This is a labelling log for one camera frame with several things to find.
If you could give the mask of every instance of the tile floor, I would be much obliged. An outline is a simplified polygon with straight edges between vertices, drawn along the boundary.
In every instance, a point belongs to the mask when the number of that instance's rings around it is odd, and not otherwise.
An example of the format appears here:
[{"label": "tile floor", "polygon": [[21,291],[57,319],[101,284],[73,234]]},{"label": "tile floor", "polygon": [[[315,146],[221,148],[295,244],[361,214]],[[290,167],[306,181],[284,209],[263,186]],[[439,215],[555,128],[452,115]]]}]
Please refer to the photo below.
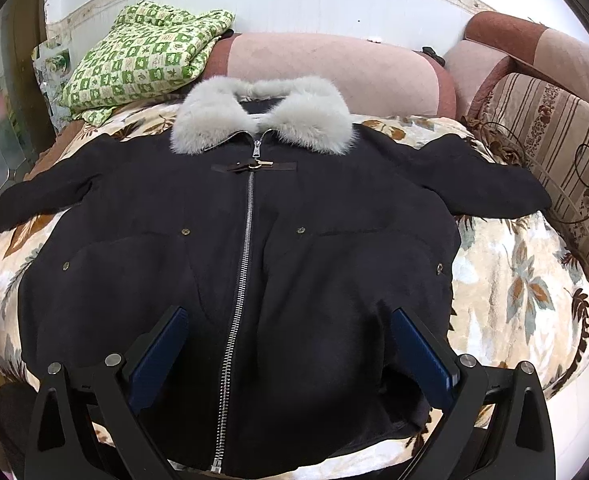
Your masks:
[{"label": "tile floor", "polygon": [[589,365],[548,403],[557,480],[571,480],[589,457]]}]

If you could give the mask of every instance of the green checkered quilt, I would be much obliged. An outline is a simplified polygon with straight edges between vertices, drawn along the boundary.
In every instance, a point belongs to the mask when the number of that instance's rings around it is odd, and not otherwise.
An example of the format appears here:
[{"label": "green checkered quilt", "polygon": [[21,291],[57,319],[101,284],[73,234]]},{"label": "green checkered quilt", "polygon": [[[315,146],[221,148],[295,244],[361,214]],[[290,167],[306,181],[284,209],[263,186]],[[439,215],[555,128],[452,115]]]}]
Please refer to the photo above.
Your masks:
[{"label": "green checkered quilt", "polygon": [[227,10],[196,16],[145,0],[127,6],[76,67],[59,104],[100,126],[117,106],[172,92],[203,72],[233,20]]}]

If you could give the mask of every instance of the fur collar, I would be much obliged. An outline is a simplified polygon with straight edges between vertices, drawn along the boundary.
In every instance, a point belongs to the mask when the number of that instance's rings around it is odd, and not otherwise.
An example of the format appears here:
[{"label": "fur collar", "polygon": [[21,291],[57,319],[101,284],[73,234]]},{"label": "fur collar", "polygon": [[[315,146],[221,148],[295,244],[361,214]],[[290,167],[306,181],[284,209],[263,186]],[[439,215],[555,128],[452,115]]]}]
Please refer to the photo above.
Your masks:
[{"label": "fur collar", "polygon": [[[249,115],[239,101],[282,98],[261,115]],[[257,81],[217,76],[192,89],[172,130],[172,151],[196,154],[237,132],[276,130],[284,142],[314,152],[346,153],[354,140],[350,112],[332,83],[316,76]]]}]

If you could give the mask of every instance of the silver bolt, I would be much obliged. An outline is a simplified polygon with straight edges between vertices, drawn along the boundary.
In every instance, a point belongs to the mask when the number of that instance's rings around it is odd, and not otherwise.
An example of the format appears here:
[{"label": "silver bolt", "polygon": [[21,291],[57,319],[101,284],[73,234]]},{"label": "silver bolt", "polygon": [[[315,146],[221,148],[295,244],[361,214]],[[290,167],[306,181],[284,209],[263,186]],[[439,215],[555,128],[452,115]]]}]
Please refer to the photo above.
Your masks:
[{"label": "silver bolt", "polygon": [[477,365],[477,360],[473,355],[463,354],[459,357],[459,361],[466,368],[474,368]]},{"label": "silver bolt", "polygon": [[56,375],[61,371],[61,364],[60,363],[52,363],[49,367],[48,367],[48,373],[50,375]]},{"label": "silver bolt", "polygon": [[116,366],[121,362],[121,356],[119,354],[110,354],[106,357],[107,366]]},{"label": "silver bolt", "polygon": [[528,375],[533,374],[534,373],[534,365],[528,361],[523,361],[523,362],[521,362],[521,370],[523,370]]}]

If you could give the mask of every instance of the jacket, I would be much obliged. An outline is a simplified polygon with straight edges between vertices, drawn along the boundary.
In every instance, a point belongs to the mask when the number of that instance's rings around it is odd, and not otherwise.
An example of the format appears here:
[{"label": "jacket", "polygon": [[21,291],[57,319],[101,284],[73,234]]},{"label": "jacket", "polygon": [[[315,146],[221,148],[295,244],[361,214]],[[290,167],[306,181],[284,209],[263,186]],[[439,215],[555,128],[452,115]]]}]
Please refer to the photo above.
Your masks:
[{"label": "jacket", "polygon": [[33,374],[123,353],[183,306],[190,336],[141,420],[168,459],[260,478],[417,433],[428,408],[390,314],[444,338],[452,215],[550,205],[458,136],[415,150],[352,125],[325,80],[214,78],[172,130],[99,136],[8,189],[0,231],[72,206],[20,282]]}]

